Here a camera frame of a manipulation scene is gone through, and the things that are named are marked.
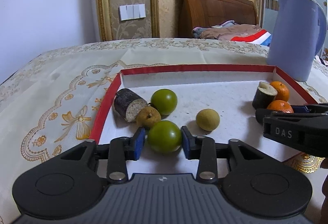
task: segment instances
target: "white tray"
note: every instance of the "white tray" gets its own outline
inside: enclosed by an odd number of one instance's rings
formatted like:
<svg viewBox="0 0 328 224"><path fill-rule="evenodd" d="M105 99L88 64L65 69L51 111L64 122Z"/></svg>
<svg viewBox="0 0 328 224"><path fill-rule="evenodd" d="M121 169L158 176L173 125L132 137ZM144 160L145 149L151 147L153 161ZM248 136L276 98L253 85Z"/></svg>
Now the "white tray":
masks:
<svg viewBox="0 0 328 224"><path fill-rule="evenodd" d="M274 66L176 65L124 69L104 97L90 138L106 144L116 137L132 137L137 130L135 123L127 123L113 111L117 90L129 88L149 102L156 90L168 88L176 93L178 105L166 119L178 127L185 125L192 135L207 135L217 143L237 138L279 161L285 161L299 151L264 138L252 107L259 81L274 80L288 86L290 104L316 103L297 82ZM213 132L206 132L196 125L196 114L204 108L212 108L220 115L220 125ZM132 173L196 175L197 165L198 160L187 160L183 151L162 155L154 153L147 144L138 161L127 161L129 177ZM228 173L225 160L218 160L218 173L219 177Z"/></svg>

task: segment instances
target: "table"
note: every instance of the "table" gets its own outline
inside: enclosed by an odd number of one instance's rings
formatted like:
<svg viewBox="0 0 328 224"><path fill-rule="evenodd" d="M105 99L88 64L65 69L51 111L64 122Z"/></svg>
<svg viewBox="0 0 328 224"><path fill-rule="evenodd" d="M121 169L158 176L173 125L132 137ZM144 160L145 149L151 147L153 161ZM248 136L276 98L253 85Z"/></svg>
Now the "table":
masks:
<svg viewBox="0 0 328 224"><path fill-rule="evenodd" d="M52 50L29 62L0 86L0 224L19 216L11 196L24 171L90 135L108 86L122 68L176 64L266 64L268 47L203 39L131 39ZM318 102L328 100L328 69L314 60L299 83ZM305 215L320 217L328 171L306 176L313 197Z"/></svg>

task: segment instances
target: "blue kettle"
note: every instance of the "blue kettle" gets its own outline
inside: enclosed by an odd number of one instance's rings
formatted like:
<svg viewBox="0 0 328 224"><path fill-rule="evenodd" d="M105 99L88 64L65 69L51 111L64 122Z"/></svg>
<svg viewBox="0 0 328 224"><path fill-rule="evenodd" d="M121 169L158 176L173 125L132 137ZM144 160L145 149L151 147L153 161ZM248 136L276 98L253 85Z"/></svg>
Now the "blue kettle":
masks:
<svg viewBox="0 0 328 224"><path fill-rule="evenodd" d="M315 0L278 0L279 11L268 53L275 65L297 81L309 78L313 58L324 43L327 20Z"/></svg>

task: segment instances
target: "wooden headboard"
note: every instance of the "wooden headboard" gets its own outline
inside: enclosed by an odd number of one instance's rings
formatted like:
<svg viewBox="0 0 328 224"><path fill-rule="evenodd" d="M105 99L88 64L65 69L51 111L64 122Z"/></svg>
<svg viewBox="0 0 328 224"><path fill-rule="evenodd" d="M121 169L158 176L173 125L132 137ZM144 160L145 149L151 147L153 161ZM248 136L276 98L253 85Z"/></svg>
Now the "wooden headboard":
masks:
<svg viewBox="0 0 328 224"><path fill-rule="evenodd" d="M192 38L193 28L208 28L227 20L258 24L254 3L249 0L183 0L178 37Z"/></svg>

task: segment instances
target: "green tomato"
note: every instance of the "green tomato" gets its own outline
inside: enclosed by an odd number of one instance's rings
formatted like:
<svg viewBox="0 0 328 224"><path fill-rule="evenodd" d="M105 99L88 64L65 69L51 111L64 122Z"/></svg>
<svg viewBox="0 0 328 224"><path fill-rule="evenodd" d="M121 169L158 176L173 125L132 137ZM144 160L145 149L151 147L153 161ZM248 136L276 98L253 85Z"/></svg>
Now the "green tomato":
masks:
<svg viewBox="0 0 328 224"><path fill-rule="evenodd" d="M176 124L169 120L162 120L149 130L147 141L154 151L165 154L174 152L180 147L182 135Z"/></svg>
<svg viewBox="0 0 328 224"><path fill-rule="evenodd" d="M178 98L172 90L160 89L153 93L150 103L162 116L166 116L175 110L178 104Z"/></svg>

